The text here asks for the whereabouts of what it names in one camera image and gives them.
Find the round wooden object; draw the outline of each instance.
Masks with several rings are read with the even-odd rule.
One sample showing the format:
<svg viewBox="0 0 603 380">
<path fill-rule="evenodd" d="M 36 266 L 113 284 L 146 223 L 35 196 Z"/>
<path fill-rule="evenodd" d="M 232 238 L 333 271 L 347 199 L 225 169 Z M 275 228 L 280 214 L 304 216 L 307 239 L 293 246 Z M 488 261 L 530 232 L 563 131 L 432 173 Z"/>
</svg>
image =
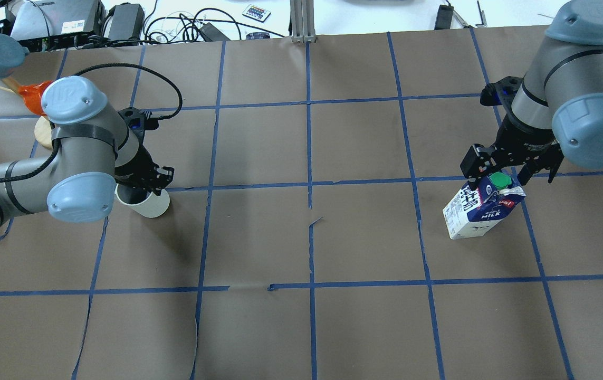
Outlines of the round wooden object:
<svg viewBox="0 0 603 380">
<path fill-rule="evenodd" d="M 53 149 L 53 145 L 51 144 L 50 122 L 43 116 L 36 121 L 36 125 L 34 126 L 34 138 L 46 149 Z"/>
</svg>

